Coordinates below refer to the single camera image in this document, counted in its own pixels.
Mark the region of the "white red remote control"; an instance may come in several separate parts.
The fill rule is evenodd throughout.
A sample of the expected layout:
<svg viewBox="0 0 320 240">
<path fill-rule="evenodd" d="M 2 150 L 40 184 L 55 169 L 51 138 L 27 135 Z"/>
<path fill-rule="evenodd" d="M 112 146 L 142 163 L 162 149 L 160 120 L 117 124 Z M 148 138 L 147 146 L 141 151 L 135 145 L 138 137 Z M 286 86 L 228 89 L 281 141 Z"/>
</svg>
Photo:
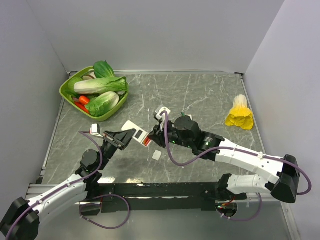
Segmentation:
<svg viewBox="0 0 320 240">
<path fill-rule="evenodd" d="M 149 133 L 145 130 L 143 130 L 141 127 L 139 127 L 138 125 L 136 125 L 135 123 L 133 123 L 132 121 L 128 120 L 121 128 L 122 131 L 125 130 L 129 130 L 129 129 L 135 129 L 136 133 L 134 134 L 134 136 L 132 137 L 135 141 L 137 141 L 139 144 L 141 144 L 142 146 L 144 146 L 142 144 L 143 140 L 146 137 L 149 137 Z"/>
</svg>

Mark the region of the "red orange battery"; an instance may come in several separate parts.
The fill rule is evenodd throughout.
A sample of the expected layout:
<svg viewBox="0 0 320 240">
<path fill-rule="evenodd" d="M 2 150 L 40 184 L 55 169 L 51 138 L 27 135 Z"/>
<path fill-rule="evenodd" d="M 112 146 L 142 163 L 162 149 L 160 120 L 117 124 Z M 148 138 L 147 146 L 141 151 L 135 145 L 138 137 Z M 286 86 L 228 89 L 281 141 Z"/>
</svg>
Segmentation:
<svg viewBox="0 0 320 240">
<path fill-rule="evenodd" d="M 143 140 L 142 144 L 143 144 L 145 147 L 147 147 L 147 146 L 150 144 L 150 142 L 151 142 L 151 139 L 150 139 L 149 137 L 146 137 L 146 138 Z"/>
</svg>

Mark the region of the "white battery cover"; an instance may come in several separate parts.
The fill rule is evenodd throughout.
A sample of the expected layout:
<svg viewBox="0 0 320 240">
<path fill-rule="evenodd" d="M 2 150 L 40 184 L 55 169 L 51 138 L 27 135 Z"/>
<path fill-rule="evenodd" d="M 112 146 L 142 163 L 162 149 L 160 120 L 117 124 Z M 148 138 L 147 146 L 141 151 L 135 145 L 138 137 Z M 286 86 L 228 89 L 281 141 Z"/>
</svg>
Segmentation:
<svg viewBox="0 0 320 240">
<path fill-rule="evenodd" d="M 158 161 L 162 156 L 162 152 L 159 150 L 156 150 L 153 155 L 152 155 L 152 159 Z"/>
</svg>

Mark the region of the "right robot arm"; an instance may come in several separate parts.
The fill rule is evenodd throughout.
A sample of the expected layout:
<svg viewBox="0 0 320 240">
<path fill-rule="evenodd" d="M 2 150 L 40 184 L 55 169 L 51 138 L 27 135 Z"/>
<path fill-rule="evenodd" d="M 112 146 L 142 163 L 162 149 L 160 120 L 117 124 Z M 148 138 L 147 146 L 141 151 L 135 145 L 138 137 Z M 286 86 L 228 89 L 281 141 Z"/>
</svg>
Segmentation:
<svg viewBox="0 0 320 240">
<path fill-rule="evenodd" d="M 172 143 L 191 149 L 197 159 L 230 164 L 249 171 L 250 175 L 225 173 L 221 177 L 218 193 L 223 199 L 263 193 L 271 194 L 284 203 L 296 202 L 300 173 L 298 162 L 292 155 L 269 156 L 239 146 L 222 136 L 201 130 L 189 116 L 168 123 L 160 120 L 148 137 L 162 148 Z"/>
</svg>

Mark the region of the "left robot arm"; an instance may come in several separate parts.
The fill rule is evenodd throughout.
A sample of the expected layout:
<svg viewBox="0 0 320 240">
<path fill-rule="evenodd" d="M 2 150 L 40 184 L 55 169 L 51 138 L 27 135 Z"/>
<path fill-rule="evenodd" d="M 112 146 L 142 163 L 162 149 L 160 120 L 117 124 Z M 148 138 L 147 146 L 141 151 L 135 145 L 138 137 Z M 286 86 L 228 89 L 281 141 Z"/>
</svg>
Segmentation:
<svg viewBox="0 0 320 240">
<path fill-rule="evenodd" d="M 0 231 L 7 240 L 34 240 L 40 225 L 55 218 L 77 202 L 93 201 L 99 195 L 100 173 L 117 150 L 124 150 L 135 135 L 135 129 L 110 132 L 101 137 L 98 150 L 87 150 L 80 167 L 67 180 L 29 200 L 17 198 L 0 223 Z"/>
</svg>

